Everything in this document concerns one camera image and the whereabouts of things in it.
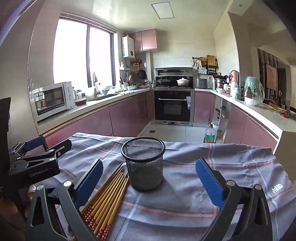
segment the water heater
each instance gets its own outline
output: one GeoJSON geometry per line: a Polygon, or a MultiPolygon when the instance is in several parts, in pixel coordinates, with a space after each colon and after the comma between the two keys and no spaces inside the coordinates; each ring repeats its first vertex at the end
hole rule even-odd
{"type": "Polygon", "coordinates": [[[129,36],[122,38],[122,55],[124,58],[135,58],[135,47],[133,39],[129,36]]]}

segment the label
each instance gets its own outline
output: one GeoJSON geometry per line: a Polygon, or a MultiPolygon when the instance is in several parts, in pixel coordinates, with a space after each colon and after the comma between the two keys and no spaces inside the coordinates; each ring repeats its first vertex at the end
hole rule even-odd
{"type": "Polygon", "coordinates": [[[207,135],[205,134],[204,143],[214,143],[215,135],[207,135]]]}
{"type": "Polygon", "coordinates": [[[35,172],[33,174],[30,174],[30,177],[34,177],[36,175],[39,175],[39,174],[44,173],[44,172],[47,172],[47,171],[48,171],[48,168],[45,168],[44,170],[41,170],[39,172],[35,172]]]}
{"type": "Polygon", "coordinates": [[[281,188],[283,188],[283,185],[282,185],[282,184],[278,184],[278,185],[272,187],[271,189],[272,189],[272,191],[273,191],[274,193],[276,193],[276,192],[277,192],[278,190],[280,190],[281,188]]]}

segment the cooking oil bottle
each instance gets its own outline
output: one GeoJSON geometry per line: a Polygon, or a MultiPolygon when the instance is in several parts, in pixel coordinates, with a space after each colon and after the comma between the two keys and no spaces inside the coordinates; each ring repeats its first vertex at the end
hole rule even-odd
{"type": "Polygon", "coordinates": [[[210,126],[205,130],[204,143],[214,143],[215,135],[216,131],[213,128],[213,124],[210,124],[210,126]]]}

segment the window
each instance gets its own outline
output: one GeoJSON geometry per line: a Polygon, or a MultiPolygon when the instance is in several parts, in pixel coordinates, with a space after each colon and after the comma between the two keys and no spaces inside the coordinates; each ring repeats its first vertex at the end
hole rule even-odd
{"type": "Polygon", "coordinates": [[[75,90],[115,85],[113,33],[74,20],[59,19],[54,42],[54,82],[71,81],[75,90]]]}

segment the cutting board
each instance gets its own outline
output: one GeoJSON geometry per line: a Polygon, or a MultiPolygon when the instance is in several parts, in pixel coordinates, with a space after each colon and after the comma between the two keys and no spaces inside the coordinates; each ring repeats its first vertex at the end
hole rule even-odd
{"type": "Polygon", "coordinates": [[[215,56],[207,55],[207,64],[212,65],[212,66],[216,66],[215,56]]]}

